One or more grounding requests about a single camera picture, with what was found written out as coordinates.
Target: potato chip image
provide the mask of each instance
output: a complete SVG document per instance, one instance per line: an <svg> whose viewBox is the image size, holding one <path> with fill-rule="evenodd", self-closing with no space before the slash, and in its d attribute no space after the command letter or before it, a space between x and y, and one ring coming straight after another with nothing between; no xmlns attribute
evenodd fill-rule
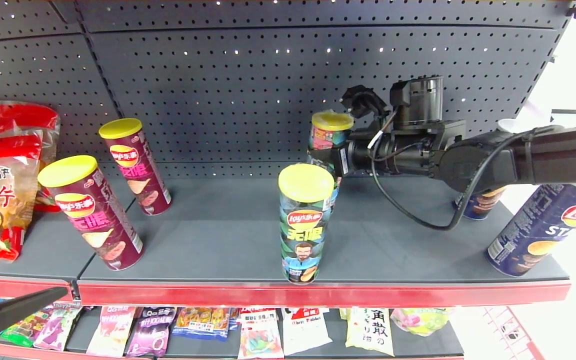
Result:
<svg viewBox="0 0 576 360"><path fill-rule="evenodd" d="M90 246L92 246L95 249L98 249L103 246L103 244L106 242L106 239L108 239L113 230L114 228L111 228L110 230L104 232L87 232L85 234L82 234L82 237L84 238L84 240L86 240L88 244L90 244Z"/></svg>
<svg viewBox="0 0 576 360"><path fill-rule="evenodd" d="M547 255L551 250L553 250L553 248L555 248L557 243L558 241L535 241L528 245L528 253L537 256Z"/></svg>
<svg viewBox="0 0 576 360"><path fill-rule="evenodd" d="M138 180L127 181L128 187L130 187L130 190L132 191L133 194L141 194L142 191L144 191L146 185L148 185L148 182L150 182L150 178L144 181L138 181Z"/></svg>
<svg viewBox="0 0 576 360"><path fill-rule="evenodd" d="M317 266L313 266L311 268L307 268L306 271L301 274L300 280L304 283L310 281L313 276L315 276L315 271L317 271Z"/></svg>

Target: maroon chip can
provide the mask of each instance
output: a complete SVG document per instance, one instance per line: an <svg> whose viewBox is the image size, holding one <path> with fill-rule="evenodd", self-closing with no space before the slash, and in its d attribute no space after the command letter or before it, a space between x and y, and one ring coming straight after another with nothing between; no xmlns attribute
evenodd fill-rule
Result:
<svg viewBox="0 0 576 360"><path fill-rule="evenodd" d="M169 209L172 198L155 165L142 122L136 118L110 121L99 129L99 135L110 148L143 212L158 215Z"/></svg>
<svg viewBox="0 0 576 360"><path fill-rule="evenodd" d="M55 161L39 173L38 180L110 269L128 269L139 261L144 244L94 157L76 155Z"/></svg>

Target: red snack bag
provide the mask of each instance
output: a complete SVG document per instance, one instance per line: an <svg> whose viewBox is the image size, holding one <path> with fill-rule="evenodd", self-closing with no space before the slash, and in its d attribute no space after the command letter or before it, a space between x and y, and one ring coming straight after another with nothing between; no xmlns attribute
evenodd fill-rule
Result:
<svg viewBox="0 0 576 360"><path fill-rule="evenodd" d="M39 170L57 159L57 143L61 119L50 107L29 102L0 100L0 137L25 134L28 130L41 131L41 163ZM34 209L39 212L59 212L61 209L47 189L39 185Z"/></svg>
<svg viewBox="0 0 576 360"><path fill-rule="evenodd" d="M0 137L0 259L13 262L33 217L42 149L36 134Z"/></svg>

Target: potato chip can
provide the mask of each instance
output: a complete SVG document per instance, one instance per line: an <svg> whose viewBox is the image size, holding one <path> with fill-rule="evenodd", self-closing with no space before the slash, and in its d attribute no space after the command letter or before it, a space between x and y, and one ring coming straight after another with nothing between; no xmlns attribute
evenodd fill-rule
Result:
<svg viewBox="0 0 576 360"><path fill-rule="evenodd" d="M142 257L144 244L94 157L57 160L43 168L38 180L110 269L128 269Z"/></svg>
<svg viewBox="0 0 576 360"><path fill-rule="evenodd" d="M99 129L99 136L110 148L112 159L143 212L158 215L169 209L172 198L155 164L142 122L136 118L110 121Z"/></svg>
<svg viewBox="0 0 576 360"><path fill-rule="evenodd" d="M498 271L523 276L576 229L576 184L537 188L484 252Z"/></svg>
<svg viewBox="0 0 576 360"><path fill-rule="evenodd" d="M466 210L463 212L463 216L468 219L473 220L483 220L488 217L488 214L492 208L499 202L501 196L504 194L506 187L500 187L495 191L489 191L483 194L473 195L468 199L466 203ZM453 205L455 208L459 208L462 201L464 201L464 193L459 194Z"/></svg>
<svg viewBox="0 0 576 360"><path fill-rule="evenodd" d="M279 174L279 227L283 274L308 284L319 273L334 179L313 164L293 164Z"/></svg>
<svg viewBox="0 0 576 360"><path fill-rule="evenodd" d="M312 116L310 128L310 141L308 142L307 163L322 167L329 171L334 179L334 189L330 198L331 210L335 207L335 200L339 194L341 177L335 175L333 164L311 157L310 150L326 150L343 144L355 124L355 119L349 114L334 111L316 112Z"/></svg>

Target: snack bag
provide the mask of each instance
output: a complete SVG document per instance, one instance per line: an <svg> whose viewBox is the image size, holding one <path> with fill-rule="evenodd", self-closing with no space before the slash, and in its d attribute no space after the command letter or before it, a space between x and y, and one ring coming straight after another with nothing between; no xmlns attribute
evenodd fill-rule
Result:
<svg viewBox="0 0 576 360"><path fill-rule="evenodd" d="M388 309L353 307L348 313L345 347L374 350L394 357Z"/></svg>
<svg viewBox="0 0 576 360"><path fill-rule="evenodd" d="M86 354L121 358L135 318L135 306L103 306Z"/></svg>
<svg viewBox="0 0 576 360"><path fill-rule="evenodd" d="M283 354L293 355L332 342L324 312L316 307L281 309L283 316Z"/></svg>
<svg viewBox="0 0 576 360"><path fill-rule="evenodd" d="M228 321L228 330L237 330L240 326L239 319L242 309L239 307L230 308L230 319Z"/></svg>
<svg viewBox="0 0 576 360"><path fill-rule="evenodd" d="M54 303L54 310L34 341L34 347L64 351L71 335L73 324L82 307L73 303Z"/></svg>
<svg viewBox="0 0 576 360"><path fill-rule="evenodd" d="M342 307L341 309L339 309L339 317L341 317L341 320L343 321L347 321L348 320L348 314L350 313L350 308L346 308L346 307Z"/></svg>
<svg viewBox="0 0 576 360"><path fill-rule="evenodd" d="M25 130L39 130L42 134L39 170L57 159L57 143L61 119L50 107L21 101L0 100L0 137L22 135ZM59 212L55 199L44 187L36 193L34 209L40 212Z"/></svg>
<svg viewBox="0 0 576 360"><path fill-rule="evenodd" d="M242 309L238 359L284 358L276 314L274 309Z"/></svg>
<svg viewBox="0 0 576 360"><path fill-rule="evenodd" d="M0 138L0 259L13 262L33 218L41 137Z"/></svg>
<svg viewBox="0 0 576 360"><path fill-rule="evenodd" d="M33 347L52 313L52 305L45 307L4 330L0 339L16 346Z"/></svg>
<svg viewBox="0 0 576 360"><path fill-rule="evenodd" d="M164 356L168 347L169 327L175 321L175 312L174 307L144 307L135 324L126 356Z"/></svg>
<svg viewBox="0 0 576 360"><path fill-rule="evenodd" d="M401 330L427 337L443 328L452 312L452 307L410 307L394 309L390 318Z"/></svg>
<svg viewBox="0 0 576 360"><path fill-rule="evenodd" d="M228 307L181 307L173 335L202 340L228 340L231 310Z"/></svg>

